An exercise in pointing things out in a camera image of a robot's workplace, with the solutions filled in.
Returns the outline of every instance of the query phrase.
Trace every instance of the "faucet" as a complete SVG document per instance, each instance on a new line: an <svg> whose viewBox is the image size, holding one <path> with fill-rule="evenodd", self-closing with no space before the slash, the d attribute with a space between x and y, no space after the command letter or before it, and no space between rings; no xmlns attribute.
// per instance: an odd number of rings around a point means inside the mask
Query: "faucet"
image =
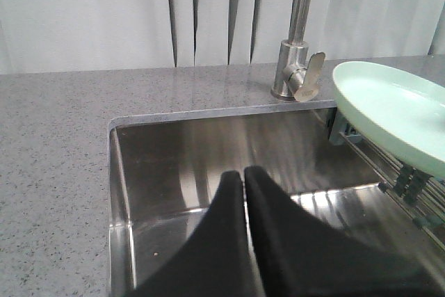
<svg viewBox="0 0 445 297"><path fill-rule="evenodd" d="M289 38L281 42L275 82L270 90L281 100L305 102L318 94L317 79L325 60L325 53L318 52L306 65L309 45L303 40L311 0L293 0Z"/></svg>

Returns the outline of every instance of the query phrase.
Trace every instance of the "kitchen sink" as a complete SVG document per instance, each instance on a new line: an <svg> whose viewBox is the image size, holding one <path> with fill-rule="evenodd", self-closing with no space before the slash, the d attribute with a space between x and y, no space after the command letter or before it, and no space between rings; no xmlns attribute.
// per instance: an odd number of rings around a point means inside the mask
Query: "kitchen sink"
<svg viewBox="0 0 445 297"><path fill-rule="evenodd" d="M109 136L109 296L134 289L178 251L205 215L221 173L251 165L262 166L321 220L415 258L445 282L444 253L378 188L373 169L347 145L327 139L329 111L244 115L237 109L213 117L196 111L115 122ZM251 265L261 296L253 252Z"/></svg>

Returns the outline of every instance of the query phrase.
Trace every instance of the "faucet handle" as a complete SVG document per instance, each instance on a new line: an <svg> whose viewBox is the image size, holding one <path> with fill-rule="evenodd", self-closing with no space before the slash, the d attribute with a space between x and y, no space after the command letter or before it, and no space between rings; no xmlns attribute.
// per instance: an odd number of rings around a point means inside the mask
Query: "faucet handle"
<svg viewBox="0 0 445 297"><path fill-rule="evenodd" d="M293 95L298 102L309 101L317 96L319 89L317 80L320 77L325 57L324 52L318 52L309 59L303 83Z"/></svg>

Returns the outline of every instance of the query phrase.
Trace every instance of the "metal rack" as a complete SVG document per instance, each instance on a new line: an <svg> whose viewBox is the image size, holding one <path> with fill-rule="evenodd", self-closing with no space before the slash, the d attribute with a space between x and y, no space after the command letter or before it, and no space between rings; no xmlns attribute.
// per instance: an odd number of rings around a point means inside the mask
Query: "metal rack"
<svg viewBox="0 0 445 297"><path fill-rule="evenodd" d="M399 161L361 136L350 125L344 125L342 128L343 130L335 136L338 134L344 143L372 167L381 179L379 189L399 205L413 223L445 251L444 181L439 181Z"/></svg>

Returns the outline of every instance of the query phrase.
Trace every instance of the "black object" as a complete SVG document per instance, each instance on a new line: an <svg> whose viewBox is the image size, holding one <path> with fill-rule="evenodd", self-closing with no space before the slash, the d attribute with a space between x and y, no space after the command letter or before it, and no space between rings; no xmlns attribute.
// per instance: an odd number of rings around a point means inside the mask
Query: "black object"
<svg viewBox="0 0 445 297"><path fill-rule="evenodd" d="M322 223L262 168L246 168L244 175L250 231L268 296L443 296L420 264Z"/></svg>
<svg viewBox="0 0 445 297"><path fill-rule="evenodd" d="M225 172L206 215L182 248L128 297L249 297L243 182Z"/></svg>

